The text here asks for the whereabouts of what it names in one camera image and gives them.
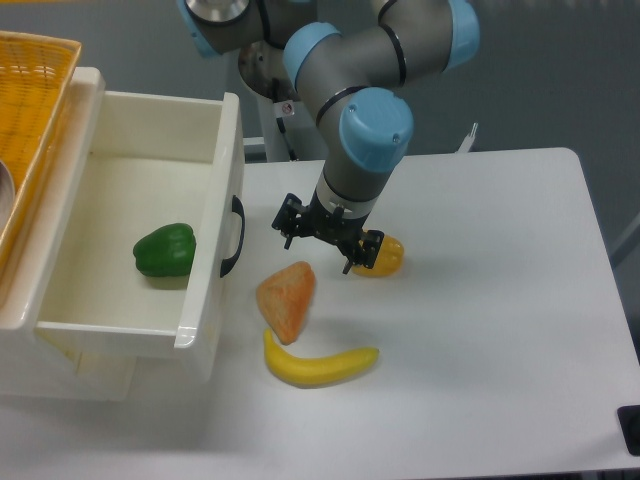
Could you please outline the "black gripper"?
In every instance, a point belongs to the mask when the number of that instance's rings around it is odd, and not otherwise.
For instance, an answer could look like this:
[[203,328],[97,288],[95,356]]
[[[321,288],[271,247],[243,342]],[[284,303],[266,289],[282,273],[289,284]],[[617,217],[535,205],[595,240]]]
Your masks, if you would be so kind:
[[288,193],[271,227],[285,239],[289,249],[295,238],[314,237],[337,247],[346,258],[342,273],[353,267],[372,270],[384,240],[380,230],[363,230],[369,214],[348,218],[344,209],[327,210],[314,193],[308,206],[293,193]]

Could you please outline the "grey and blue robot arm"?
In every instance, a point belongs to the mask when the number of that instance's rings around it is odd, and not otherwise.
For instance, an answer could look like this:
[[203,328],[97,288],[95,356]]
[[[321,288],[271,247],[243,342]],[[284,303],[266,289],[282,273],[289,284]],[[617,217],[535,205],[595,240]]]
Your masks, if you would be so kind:
[[302,102],[328,148],[309,203],[288,194],[273,227],[285,239],[335,246],[348,267],[372,268],[384,235],[365,222],[406,154],[413,115],[396,90],[471,60],[480,24],[467,1],[377,1],[377,23],[346,36],[313,1],[181,1],[203,56],[251,46],[276,54],[272,86]]

